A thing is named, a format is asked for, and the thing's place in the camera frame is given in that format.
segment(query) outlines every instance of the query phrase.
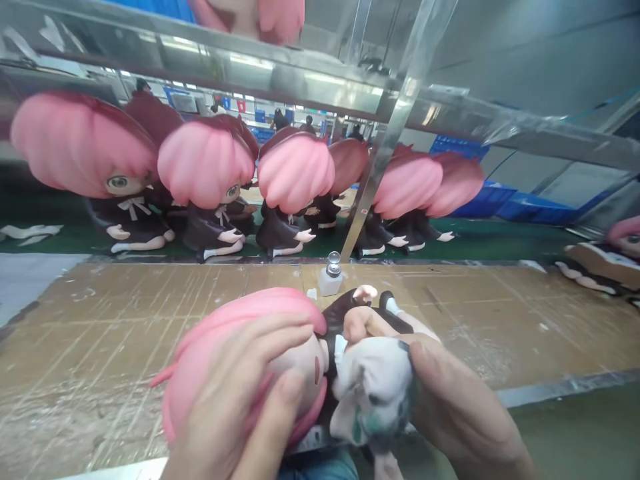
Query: figurine face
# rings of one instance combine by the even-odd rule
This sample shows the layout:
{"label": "figurine face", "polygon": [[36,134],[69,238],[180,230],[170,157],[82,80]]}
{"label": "figurine face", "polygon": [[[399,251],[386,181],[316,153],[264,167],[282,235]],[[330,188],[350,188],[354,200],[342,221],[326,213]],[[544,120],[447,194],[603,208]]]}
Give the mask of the figurine face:
{"label": "figurine face", "polygon": [[640,233],[632,233],[618,240],[618,246],[630,256],[640,257]]}
{"label": "figurine face", "polygon": [[328,352],[324,350],[318,338],[312,335],[306,343],[287,350],[271,362],[271,368],[276,374],[295,368],[304,376],[305,390],[298,410],[299,417],[309,411],[320,395],[323,378],[329,368],[327,357]]}
{"label": "figurine face", "polygon": [[240,196],[240,181],[237,181],[234,184],[234,186],[232,186],[229,190],[227,190],[224,198],[220,203],[224,205],[227,203],[231,203],[232,201],[237,200],[239,196]]}
{"label": "figurine face", "polygon": [[142,192],[151,183],[151,172],[149,172],[144,178],[128,177],[120,170],[116,169],[111,173],[111,176],[106,180],[106,190],[116,196],[124,197],[126,195],[133,195],[135,193]]}

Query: small plastic bottle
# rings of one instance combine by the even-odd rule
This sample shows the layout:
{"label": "small plastic bottle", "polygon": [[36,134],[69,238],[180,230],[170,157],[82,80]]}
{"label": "small plastic bottle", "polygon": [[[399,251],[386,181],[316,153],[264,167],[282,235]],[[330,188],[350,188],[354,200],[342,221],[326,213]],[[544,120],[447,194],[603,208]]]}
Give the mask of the small plastic bottle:
{"label": "small plastic bottle", "polygon": [[329,254],[329,263],[320,272],[318,288],[320,295],[323,297],[335,295],[340,290],[340,285],[342,285],[342,268],[340,268],[338,262],[340,262],[340,254],[338,252],[331,252]]}

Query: metal shelf frame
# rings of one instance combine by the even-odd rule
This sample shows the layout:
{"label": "metal shelf frame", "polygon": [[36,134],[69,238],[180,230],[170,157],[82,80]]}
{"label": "metal shelf frame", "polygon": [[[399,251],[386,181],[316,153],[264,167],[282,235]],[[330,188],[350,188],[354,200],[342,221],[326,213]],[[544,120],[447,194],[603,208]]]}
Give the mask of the metal shelf frame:
{"label": "metal shelf frame", "polygon": [[348,261],[404,128],[534,155],[640,171],[640,143],[431,85],[431,61],[457,0],[422,0],[397,72],[357,67],[371,0],[359,0],[344,64],[95,0],[5,0],[0,35],[47,55],[379,122],[341,259]]}

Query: worker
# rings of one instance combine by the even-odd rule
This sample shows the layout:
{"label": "worker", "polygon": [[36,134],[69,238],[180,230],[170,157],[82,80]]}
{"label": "worker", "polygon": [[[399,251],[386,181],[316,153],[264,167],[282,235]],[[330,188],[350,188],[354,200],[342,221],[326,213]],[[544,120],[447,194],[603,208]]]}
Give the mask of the worker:
{"label": "worker", "polygon": [[365,138],[362,136],[362,133],[360,133],[360,124],[354,126],[348,138],[355,138],[359,142],[364,142]]}
{"label": "worker", "polygon": [[289,119],[282,114],[282,110],[276,109],[275,113],[273,114],[273,120],[271,121],[271,130],[282,130],[284,127],[288,127],[290,124],[291,122],[289,122]]}
{"label": "worker", "polygon": [[315,135],[315,128],[313,128],[313,117],[310,115],[307,115],[307,122],[302,125],[302,127],[300,127],[300,130],[308,132],[312,135]]}

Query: wooden work surface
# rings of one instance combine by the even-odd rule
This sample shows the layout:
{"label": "wooden work surface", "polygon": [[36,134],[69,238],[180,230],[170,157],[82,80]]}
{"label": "wooden work surface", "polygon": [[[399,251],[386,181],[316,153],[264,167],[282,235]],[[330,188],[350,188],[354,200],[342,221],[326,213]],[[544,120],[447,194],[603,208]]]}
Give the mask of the wooden work surface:
{"label": "wooden work surface", "polygon": [[[256,290],[315,289],[321,268],[78,265],[0,330],[3,480],[52,479],[166,455],[163,389],[147,384],[186,330]],[[392,290],[494,389],[640,367],[635,308],[556,272],[348,265],[344,273],[343,291],[362,283]]]}

